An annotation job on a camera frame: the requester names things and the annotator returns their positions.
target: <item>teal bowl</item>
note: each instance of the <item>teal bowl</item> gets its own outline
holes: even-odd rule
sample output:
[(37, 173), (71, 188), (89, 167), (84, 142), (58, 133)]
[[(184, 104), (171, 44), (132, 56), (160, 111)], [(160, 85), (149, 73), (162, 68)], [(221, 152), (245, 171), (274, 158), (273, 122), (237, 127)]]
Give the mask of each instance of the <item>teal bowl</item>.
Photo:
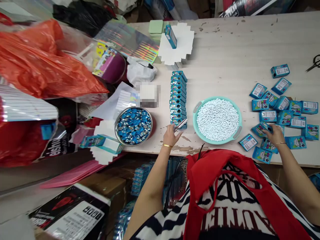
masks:
[[(206, 102), (209, 102), (209, 101), (212, 101), (214, 99), (221, 99), (221, 100), (225, 100), (225, 101), (228, 101), (230, 102), (233, 107), (237, 110), (237, 113), (239, 115), (239, 126), (238, 126), (238, 130), (231, 136), (229, 137), (228, 139), (226, 140), (222, 140), (222, 141), (212, 141), (212, 140), (209, 140), (208, 138), (206, 138), (200, 131), (199, 131), (199, 128), (198, 128), (198, 123), (197, 123), (197, 117), (198, 117), (198, 112), (199, 110), (202, 108), (202, 106), (206, 103)], [(193, 109), (193, 128), (194, 130), (196, 131), (197, 135), (199, 136), (199, 138), (201, 138), (203, 141), (207, 142), (207, 143), (210, 143), (210, 144), (214, 144), (214, 145), (219, 145), (219, 144), (225, 144), (227, 142), (230, 142), (232, 140), (235, 140), (239, 135), (240, 135), (240, 132), (242, 130), (242, 116), (241, 116), (241, 112), (240, 112), (240, 109), (238, 108), (238, 106), (232, 101), (230, 100), (229, 98), (226, 98), (226, 97), (220, 97), (220, 96), (214, 96), (214, 97), (210, 97), (210, 98), (207, 98), (201, 102), (198, 102), (197, 105), (195, 106), (195, 108)]]

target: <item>red plastic bag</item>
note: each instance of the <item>red plastic bag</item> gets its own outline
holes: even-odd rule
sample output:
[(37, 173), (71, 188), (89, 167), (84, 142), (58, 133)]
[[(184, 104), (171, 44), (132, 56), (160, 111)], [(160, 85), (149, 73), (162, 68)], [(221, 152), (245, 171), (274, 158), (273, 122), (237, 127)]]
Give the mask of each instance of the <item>red plastic bag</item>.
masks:
[(81, 62), (57, 49), (59, 39), (63, 32), (53, 19), (20, 32), (0, 32), (0, 75), (37, 98), (108, 93)]

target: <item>white candy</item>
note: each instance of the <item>white candy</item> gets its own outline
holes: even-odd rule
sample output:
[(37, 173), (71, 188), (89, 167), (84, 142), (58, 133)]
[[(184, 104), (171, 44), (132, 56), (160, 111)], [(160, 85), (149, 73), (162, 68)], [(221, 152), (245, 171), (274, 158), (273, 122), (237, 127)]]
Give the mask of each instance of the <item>white candy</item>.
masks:
[(219, 98), (206, 102), (198, 112), (199, 131), (212, 141), (231, 137), (239, 126), (239, 115), (233, 105)]

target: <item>scissors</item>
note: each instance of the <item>scissors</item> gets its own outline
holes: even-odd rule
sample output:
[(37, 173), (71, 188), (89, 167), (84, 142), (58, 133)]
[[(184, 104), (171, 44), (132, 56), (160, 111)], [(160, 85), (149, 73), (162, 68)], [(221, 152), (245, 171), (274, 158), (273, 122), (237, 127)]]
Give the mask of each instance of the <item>scissors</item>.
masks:
[(311, 69), (319, 67), (320, 68), (320, 54), (313, 58), (313, 65), (309, 67), (306, 72), (309, 72)]

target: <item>table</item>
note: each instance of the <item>table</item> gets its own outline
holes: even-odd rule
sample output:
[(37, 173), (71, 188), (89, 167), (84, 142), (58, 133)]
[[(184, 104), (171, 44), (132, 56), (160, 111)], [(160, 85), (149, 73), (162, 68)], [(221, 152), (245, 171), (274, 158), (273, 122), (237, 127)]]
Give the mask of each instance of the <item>table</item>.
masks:
[[(187, 156), (199, 152), (204, 143), (194, 131), (192, 111), (195, 105), (211, 96), (233, 100), (241, 110), (243, 129), (239, 137), (224, 145), (206, 143), (203, 150), (224, 148), (252, 157), (253, 149), (246, 152), (238, 141), (259, 123), (259, 114), (251, 111), (249, 96), (254, 85), (261, 83), (268, 90), (279, 80), (273, 79), (270, 69), (287, 63), (290, 74), (285, 77), (292, 86), (286, 96), (296, 100), (320, 102), (320, 69), (314, 68), (313, 58), (320, 54), (320, 12), (292, 13), (237, 18), (212, 18), (182, 21), (195, 31), (192, 54), (181, 70), (188, 78), (188, 128), (171, 154)], [(149, 23), (130, 24), (148, 35)], [(156, 119), (154, 135), (144, 144), (126, 147), (125, 151), (158, 154), (166, 126), (170, 124), (170, 77), (172, 72), (163, 64), (155, 64), (158, 73), (153, 83), (161, 86), (158, 108), (148, 108)], [(305, 115), (309, 124), (320, 125), (320, 114)], [(299, 129), (286, 127), (285, 136), (300, 135)], [(307, 149), (293, 150), (301, 166), (320, 167), (319, 141), (308, 141)], [(274, 154), (272, 164), (281, 164)]]

